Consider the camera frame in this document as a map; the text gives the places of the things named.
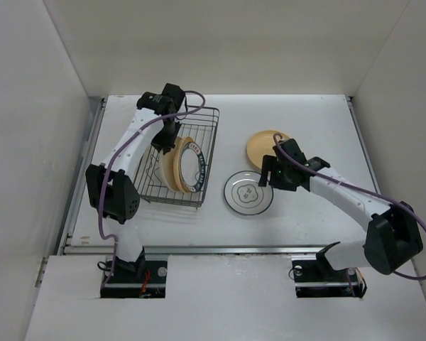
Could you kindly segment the yellow bear plate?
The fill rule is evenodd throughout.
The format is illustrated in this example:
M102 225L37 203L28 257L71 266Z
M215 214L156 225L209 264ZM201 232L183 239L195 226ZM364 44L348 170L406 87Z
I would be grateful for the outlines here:
M246 154L249 162L256 170L261 170L263 157L265 155L275 156L275 152L273 150L273 147L275 146L273 136L275 134L280 134L282 136L282 140L288 140L290 138L287 134L280 131L265 130L254 134L248 140L246 145Z

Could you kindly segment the white plate dark green band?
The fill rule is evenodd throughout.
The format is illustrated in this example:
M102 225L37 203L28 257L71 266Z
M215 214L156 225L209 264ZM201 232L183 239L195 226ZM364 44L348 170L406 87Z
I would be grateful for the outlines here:
M206 162L202 149L191 142L182 149L182 179L190 193L198 193L205 182Z

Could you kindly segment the yellow plate in rack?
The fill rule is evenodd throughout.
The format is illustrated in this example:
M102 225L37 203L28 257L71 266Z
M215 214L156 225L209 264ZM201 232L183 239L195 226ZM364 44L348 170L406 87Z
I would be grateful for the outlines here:
M190 193L187 186L185 185L182 179L181 171L181 159L182 159L182 149L185 145L193 142L194 140L190 136L177 137L175 141L175 154L173 157L173 175L175 183L178 189L183 193Z

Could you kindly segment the cream white plate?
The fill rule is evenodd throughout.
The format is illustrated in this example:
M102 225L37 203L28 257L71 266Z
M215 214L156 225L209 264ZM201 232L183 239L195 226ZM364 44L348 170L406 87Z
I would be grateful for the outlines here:
M179 188L175 181L174 171L173 171L173 162L175 157L175 152L178 144L180 143L181 138L177 137L175 140L175 148L171 149L167 153L161 151L159 153L159 172L161 182L171 191L178 192Z

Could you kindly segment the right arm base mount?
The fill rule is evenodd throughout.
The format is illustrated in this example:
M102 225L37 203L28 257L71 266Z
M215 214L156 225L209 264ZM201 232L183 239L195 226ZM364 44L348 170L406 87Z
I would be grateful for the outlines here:
M353 268L334 270L316 259L292 260L289 274L295 282L298 298L363 298L368 286Z

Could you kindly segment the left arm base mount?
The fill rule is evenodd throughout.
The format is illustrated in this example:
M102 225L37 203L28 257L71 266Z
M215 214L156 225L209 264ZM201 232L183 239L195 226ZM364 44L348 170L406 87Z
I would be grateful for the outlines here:
M101 298L165 298L168 260L146 260L140 275L115 269L100 289Z

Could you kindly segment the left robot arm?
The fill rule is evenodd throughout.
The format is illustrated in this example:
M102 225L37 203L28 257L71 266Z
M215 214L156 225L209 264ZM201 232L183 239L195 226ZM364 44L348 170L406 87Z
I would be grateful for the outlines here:
M126 280L140 280L145 271L145 252L131 222L140 196L133 177L149 146L165 153L175 147L180 130L175 114L185 101L185 91L166 84L160 94L145 92L124 135L99 165L86 170L89 203L97 211L100 237L114 241L111 271Z

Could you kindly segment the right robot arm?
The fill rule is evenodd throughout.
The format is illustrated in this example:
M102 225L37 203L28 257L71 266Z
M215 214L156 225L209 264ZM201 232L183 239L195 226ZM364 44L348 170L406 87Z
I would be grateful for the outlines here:
M333 204L365 233L357 241L332 242L319 251L315 272L320 278L330 280L340 270L356 267L393 274L423 250L409 205L356 187L322 158L306 158L295 139L277 141L272 149L272 155L262 157L259 186L293 192L302 188Z

